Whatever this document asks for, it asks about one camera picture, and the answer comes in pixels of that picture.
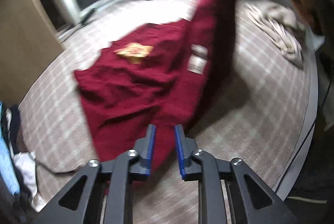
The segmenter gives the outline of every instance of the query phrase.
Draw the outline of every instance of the metal screw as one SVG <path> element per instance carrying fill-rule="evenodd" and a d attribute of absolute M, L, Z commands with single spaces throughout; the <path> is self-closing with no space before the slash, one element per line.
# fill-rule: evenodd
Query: metal screw
<path fill-rule="evenodd" d="M 88 165 L 89 165 L 90 167 L 97 167 L 99 164 L 100 164 L 100 161 L 99 161 L 99 160 L 96 160 L 96 159 L 92 159 L 92 160 L 89 160 L 89 161 L 88 161 Z"/>
<path fill-rule="evenodd" d="M 201 149 L 199 149 L 199 148 L 193 150 L 193 153 L 194 153 L 194 155 L 196 155 L 196 156 L 201 156 L 201 155 L 204 154 L 203 150 L 201 150 Z"/>
<path fill-rule="evenodd" d="M 240 166 L 243 164 L 243 161 L 240 158 L 234 158 L 232 159 L 232 164 L 235 166 Z"/>
<path fill-rule="evenodd" d="M 138 152 L 136 150 L 128 150 L 128 156 L 134 157 L 137 155 L 138 155 Z"/>

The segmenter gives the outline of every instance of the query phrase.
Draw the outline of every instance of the beige wall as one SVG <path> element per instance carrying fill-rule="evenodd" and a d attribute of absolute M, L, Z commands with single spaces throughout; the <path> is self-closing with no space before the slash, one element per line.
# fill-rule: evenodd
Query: beige wall
<path fill-rule="evenodd" d="M 40 0 L 0 0 L 0 101 L 20 103 L 62 52 Z"/>

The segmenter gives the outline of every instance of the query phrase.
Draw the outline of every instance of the red cloth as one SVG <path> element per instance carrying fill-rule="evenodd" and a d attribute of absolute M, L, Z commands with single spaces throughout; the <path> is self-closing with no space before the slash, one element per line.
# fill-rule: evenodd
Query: red cloth
<path fill-rule="evenodd" d="M 91 68 L 74 72 L 101 161 L 131 149 L 136 139 L 145 136 L 149 123 L 157 127 L 153 169 L 165 160 L 175 147 L 174 126 L 194 123 L 228 73 L 234 4 L 235 0 L 199 0 L 190 22 L 145 24 L 102 49 Z M 114 53 L 131 42 L 154 48 L 133 65 Z M 203 75 L 187 71 L 192 44 L 208 49 Z M 206 95 L 200 101 L 203 91 Z"/>

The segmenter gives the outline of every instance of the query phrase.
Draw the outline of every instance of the checkered tablecloth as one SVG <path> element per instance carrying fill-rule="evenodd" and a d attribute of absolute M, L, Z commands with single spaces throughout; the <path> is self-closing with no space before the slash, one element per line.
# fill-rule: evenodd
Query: checkered tablecloth
<path fill-rule="evenodd" d="M 233 74 L 190 136 L 217 158 L 244 159 L 273 186 L 303 124 L 309 66 L 305 61 L 299 70 L 283 58 L 247 19 L 243 3 L 238 1 L 236 11 Z M 143 23 L 190 19 L 194 4 L 195 0 L 120 0 L 73 34 L 20 104 L 23 138 L 37 159 L 53 171 L 66 171 L 96 158 L 73 70 L 90 67 L 101 48 Z M 39 167 L 37 178 L 41 195 L 49 201 L 70 176 L 55 176 Z M 197 223 L 197 184 L 181 180 L 174 158 L 149 181 L 136 190 L 135 223 Z"/>

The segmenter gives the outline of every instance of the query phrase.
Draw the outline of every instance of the light blue cloth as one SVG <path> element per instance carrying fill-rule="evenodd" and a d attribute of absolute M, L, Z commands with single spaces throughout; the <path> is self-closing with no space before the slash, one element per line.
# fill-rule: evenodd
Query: light blue cloth
<path fill-rule="evenodd" d="M 2 107 L 2 102 L 0 102 L 0 115 L 1 115 L 1 107 Z M 0 127 L 0 176 L 2 177 L 9 192 L 12 195 L 20 193 L 20 186 L 15 176 L 13 163 L 10 159 L 8 147 L 5 143 L 5 140 L 2 137 L 1 127 Z"/>

